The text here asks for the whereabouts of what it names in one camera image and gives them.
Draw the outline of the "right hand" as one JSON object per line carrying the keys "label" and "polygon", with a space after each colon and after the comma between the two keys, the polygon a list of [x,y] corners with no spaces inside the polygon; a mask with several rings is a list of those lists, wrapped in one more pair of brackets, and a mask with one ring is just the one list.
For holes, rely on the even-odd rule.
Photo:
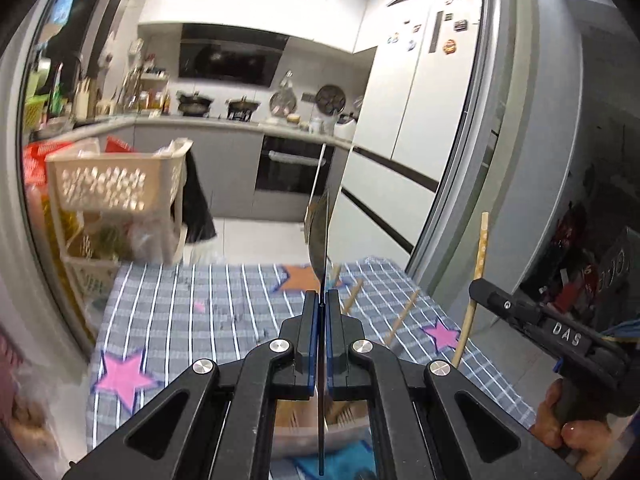
{"label": "right hand", "polygon": [[544,445],[558,450],[563,445],[579,453],[574,466],[584,479],[605,479],[612,465],[610,451],[620,435],[620,419],[608,416],[600,420],[560,422],[554,409],[563,393],[563,379],[552,382],[537,408],[536,420],[529,431]]}

